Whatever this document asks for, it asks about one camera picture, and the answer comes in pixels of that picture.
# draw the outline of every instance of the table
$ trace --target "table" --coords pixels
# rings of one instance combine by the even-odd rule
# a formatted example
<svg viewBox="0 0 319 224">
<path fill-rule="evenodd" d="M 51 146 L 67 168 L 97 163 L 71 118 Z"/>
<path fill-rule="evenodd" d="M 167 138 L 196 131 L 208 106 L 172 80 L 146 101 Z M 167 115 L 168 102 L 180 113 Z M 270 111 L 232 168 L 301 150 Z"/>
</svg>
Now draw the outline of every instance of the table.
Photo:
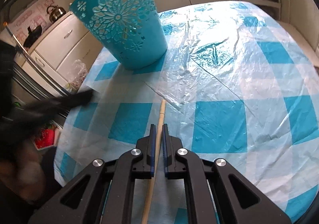
<svg viewBox="0 0 319 224">
<path fill-rule="evenodd" d="M 104 48 L 81 89 L 99 93 L 69 114 L 55 156 L 64 185 L 96 158 L 118 158 L 165 123 L 201 158 L 228 160 L 296 221 L 319 183 L 319 77 L 292 37 L 253 4 L 215 2 L 160 14 L 168 42 L 156 63 L 125 70 Z M 135 185 L 140 223 L 147 182 Z M 159 159 L 149 223 L 187 223 L 182 180 Z"/>
</svg>

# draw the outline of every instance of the kitchen wall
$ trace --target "kitchen wall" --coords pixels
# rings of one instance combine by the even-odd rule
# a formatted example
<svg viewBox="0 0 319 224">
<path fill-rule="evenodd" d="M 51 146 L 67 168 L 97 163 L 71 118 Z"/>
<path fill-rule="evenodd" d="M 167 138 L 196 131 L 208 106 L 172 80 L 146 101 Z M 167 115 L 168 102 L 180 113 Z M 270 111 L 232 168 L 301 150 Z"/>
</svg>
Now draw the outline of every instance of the kitchen wall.
<svg viewBox="0 0 319 224">
<path fill-rule="evenodd" d="M 74 0 L 38 0 L 30 5 L 21 15 L 15 18 L 14 21 L 9 24 L 9 28 L 23 44 L 28 36 L 28 26 L 34 28 L 37 25 L 41 25 L 43 32 L 51 26 L 46 7 L 49 5 L 58 5 L 63 7 L 66 11 L 69 11 L 69 4 L 73 1 Z M 15 42 L 12 40 L 7 30 L 3 30 L 0 33 L 0 39 L 11 45 L 15 45 Z"/>
<path fill-rule="evenodd" d="M 313 0 L 281 0 L 281 21 L 293 25 L 319 56 L 319 9 Z"/>
</svg>

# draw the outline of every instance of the checkered tablecloth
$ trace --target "checkered tablecloth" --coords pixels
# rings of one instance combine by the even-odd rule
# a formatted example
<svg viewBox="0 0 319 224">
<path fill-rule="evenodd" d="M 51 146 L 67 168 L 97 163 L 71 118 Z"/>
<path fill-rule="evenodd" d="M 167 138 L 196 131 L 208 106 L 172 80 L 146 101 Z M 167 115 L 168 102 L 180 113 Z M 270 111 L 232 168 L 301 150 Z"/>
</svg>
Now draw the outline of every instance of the checkered tablecloth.
<svg viewBox="0 0 319 224">
<path fill-rule="evenodd" d="M 244 2 L 193 5 L 160 14 L 168 42 L 156 63 L 125 70 L 104 48 L 81 88 L 99 93 L 71 111 L 55 156 L 64 185 L 96 158 L 118 158 L 157 124 L 207 160 L 227 159 L 296 221 L 319 183 L 319 77 L 292 37 Z M 147 182 L 135 186 L 140 223 Z M 159 160 L 149 223 L 187 223 L 182 180 Z"/>
</svg>

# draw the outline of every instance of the black plastic bracket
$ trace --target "black plastic bracket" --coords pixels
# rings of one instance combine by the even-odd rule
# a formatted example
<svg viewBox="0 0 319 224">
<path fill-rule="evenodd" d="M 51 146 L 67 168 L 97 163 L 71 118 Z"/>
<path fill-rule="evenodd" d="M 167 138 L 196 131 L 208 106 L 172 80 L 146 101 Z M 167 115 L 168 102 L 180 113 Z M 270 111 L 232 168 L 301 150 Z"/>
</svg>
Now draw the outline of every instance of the black plastic bracket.
<svg viewBox="0 0 319 224">
<path fill-rule="evenodd" d="M 119 159 L 96 159 L 29 220 L 29 224 L 130 224 L 135 179 L 154 176 L 156 128 Z"/>
<path fill-rule="evenodd" d="M 162 132 L 165 175 L 184 179 L 189 224 L 291 224 L 289 217 L 224 159 L 202 160 Z"/>
</svg>

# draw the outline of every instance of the stainless steel kettle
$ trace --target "stainless steel kettle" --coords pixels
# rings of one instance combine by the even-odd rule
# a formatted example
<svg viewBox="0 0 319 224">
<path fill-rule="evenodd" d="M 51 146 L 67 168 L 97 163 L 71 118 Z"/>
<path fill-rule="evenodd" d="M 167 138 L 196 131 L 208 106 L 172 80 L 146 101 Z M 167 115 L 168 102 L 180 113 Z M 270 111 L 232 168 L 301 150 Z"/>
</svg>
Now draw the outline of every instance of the stainless steel kettle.
<svg viewBox="0 0 319 224">
<path fill-rule="evenodd" d="M 50 14 L 50 22 L 55 23 L 60 17 L 66 14 L 66 11 L 62 7 L 58 7 L 57 5 L 50 5 L 47 8 L 47 14 Z"/>
</svg>

